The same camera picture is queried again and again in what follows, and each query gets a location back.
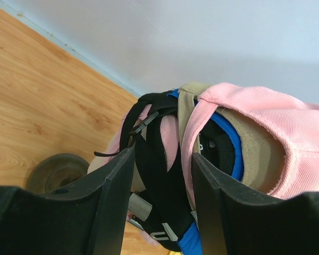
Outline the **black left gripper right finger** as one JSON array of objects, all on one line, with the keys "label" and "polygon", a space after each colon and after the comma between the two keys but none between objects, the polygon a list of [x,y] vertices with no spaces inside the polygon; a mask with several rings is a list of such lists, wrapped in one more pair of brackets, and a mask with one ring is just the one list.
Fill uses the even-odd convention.
[{"label": "black left gripper right finger", "polygon": [[281,200],[192,156],[204,254],[319,254],[319,192]]}]

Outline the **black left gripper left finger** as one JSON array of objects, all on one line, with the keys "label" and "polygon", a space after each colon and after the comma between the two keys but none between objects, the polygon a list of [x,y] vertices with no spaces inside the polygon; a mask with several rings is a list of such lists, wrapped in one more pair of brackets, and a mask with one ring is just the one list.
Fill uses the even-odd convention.
[{"label": "black left gripper left finger", "polygon": [[134,150],[48,195],[0,186],[0,254],[120,254]]}]

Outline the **blue cap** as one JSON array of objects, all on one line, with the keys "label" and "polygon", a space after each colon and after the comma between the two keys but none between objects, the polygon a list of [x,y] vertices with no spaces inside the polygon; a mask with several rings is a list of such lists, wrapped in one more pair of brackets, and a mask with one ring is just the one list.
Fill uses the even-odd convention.
[{"label": "blue cap", "polygon": [[215,106],[197,100],[195,92],[173,90],[170,94],[178,100],[179,141],[173,165],[169,171],[171,184],[190,213],[195,209],[191,177],[191,154],[196,151],[214,166],[236,180],[244,174],[241,141],[233,125]]}]

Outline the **black gold-logo baseball cap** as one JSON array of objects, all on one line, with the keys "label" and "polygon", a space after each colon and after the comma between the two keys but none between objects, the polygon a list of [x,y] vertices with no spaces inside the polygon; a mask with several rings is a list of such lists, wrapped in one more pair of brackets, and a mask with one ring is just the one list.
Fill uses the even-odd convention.
[{"label": "black gold-logo baseball cap", "polygon": [[[123,149],[135,150],[135,162],[146,187],[142,193],[130,192],[128,220],[150,233],[156,241],[177,242],[183,254],[202,254],[202,245],[197,223],[188,212],[171,184],[161,140],[161,121],[166,115],[178,119],[178,100],[170,96],[172,91],[149,93],[141,96],[133,105],[122,125],[119,151],[95,156],[117,156]],[[136,124],[136,119],[147,105],[152,105],[147,117]]]}]

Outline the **pink sport baseball cap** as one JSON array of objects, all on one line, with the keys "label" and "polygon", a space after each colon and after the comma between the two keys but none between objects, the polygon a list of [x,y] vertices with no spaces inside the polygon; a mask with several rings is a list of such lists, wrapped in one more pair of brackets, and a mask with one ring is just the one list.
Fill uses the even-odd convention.
[{"label": "pink sport baseball cap", "polygon": [[[140,121],[145,119],[147,117],[147,114],[150,110],[150,107],[152,105],[147,105],[144,110],[142,110],[140,116],[136,119],[136,124],[138,124]],[[121,126],[117,133],[114,135],[112,140],[109,142],[106,150],[104,153],[106,154],[112,154],[119,151],[119,143],[120,143],[120,136],[122,132],[122,125],[124,124],[124,121],[126,119],[127,114],[129,111],[123,116],[121,120]],[[171,173],[171,167],[174,164],[174,161],[177,156],[177,151],[179,149],[179,131],[178,131],[178,120],[177,117],[173,115],[166,115],[162,118],[161,121],[161,140],[162,144],[164,146],[164,152],[165,152],[165,160],[167,164],[167,171]],[[101,166],[108,163],[113,156],[110,157],[98,157],[96,156],[92,162],[90,163],[88,167],[88,173],[91,173],[95,171],[96,169],[100,168]],[[150,233],[147,233],[146,231],[142,231],[141,234],[144,236],[144,238],[147,240],[147,242],[150,241],[156,241],[150,237]],[[177,244],[177,242],[172,242],[170,240],[163,240],[163,241],[156,241],[157,243],[161,244],[164,248],[171,250],[171,251],[178,251],[180,252],[180,248]]]}]

